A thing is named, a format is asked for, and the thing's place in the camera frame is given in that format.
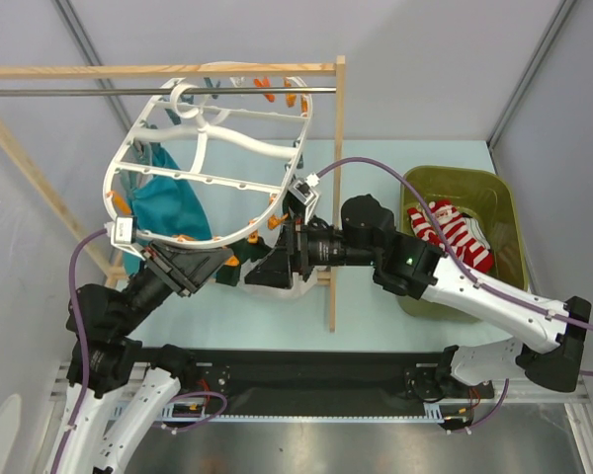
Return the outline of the green and white garment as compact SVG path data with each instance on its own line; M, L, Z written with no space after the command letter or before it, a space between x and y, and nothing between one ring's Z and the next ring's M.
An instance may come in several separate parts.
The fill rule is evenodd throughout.
M215 274L214 281L228 287L239 288L242 291L259 297L293 300L301 298L310 292L318 283L321 273L329 272L325 265L309 265L306 267L309 270L309 280L303 281L295 274L296 279L293 281L292 288L272 288L259 285L250 285L244 282L245 276L253 269L253 267L265 256L267 256L275 246L268 245L263 238L259 237L256 243L250 243L244 239L237 241L230 245L229 248L233 251L239 261L238 267L227 267L223 265Z

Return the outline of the red white striped sock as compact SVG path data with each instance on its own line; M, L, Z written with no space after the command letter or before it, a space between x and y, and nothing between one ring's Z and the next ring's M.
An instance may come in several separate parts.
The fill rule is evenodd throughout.
M475 270L488 274L494 266L494 257L478 222L446 199L431 201L429 208L458 258Z

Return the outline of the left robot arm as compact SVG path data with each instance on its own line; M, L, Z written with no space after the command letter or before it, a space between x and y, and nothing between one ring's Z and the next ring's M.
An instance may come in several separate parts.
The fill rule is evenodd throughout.
M71 285L68 331L77 342L68 367L66 405L44 470L47 473L123 473L166 405L201 386L192 351L165 345L115 422L142 343L130 338L171 295L191 296L233 253L227 247L182 249L152 242L143 267L122 290Z

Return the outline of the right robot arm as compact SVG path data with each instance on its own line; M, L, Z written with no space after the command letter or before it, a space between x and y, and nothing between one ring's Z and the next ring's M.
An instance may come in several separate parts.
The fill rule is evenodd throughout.
M459 396L493 378L524 375L560 393L575 390L580 375L588 301L541 298L480 274L440 248L397 231L393 213L370 195L348 199L341 228L292 215L278 243L245 275L249 285L291 289L317 267L370 267L373 281L400 297L448 306L488 322L509 339L444 349L438 388Z

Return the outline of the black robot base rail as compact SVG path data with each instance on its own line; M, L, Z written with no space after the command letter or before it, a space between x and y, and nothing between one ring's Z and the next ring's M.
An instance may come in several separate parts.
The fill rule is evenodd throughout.
M438 353L195 350L209 389L241 417L412 416L426 403L474 405L480 391L447 374Z

